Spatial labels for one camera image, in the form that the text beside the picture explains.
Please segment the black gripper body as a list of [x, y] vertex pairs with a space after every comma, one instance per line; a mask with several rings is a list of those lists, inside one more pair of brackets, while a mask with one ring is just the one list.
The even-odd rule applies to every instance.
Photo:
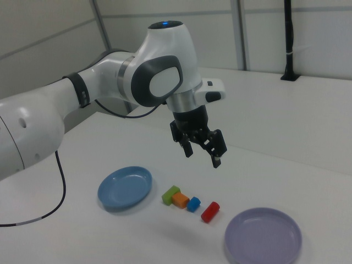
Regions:
[[197, 132], [201, 135], [207, 135], [210, 132], [205, 106], [183, 113], [173, 112], [173, 117], [170, 129], [174, 138], [180, 138], [183, 134], [193, 135]]

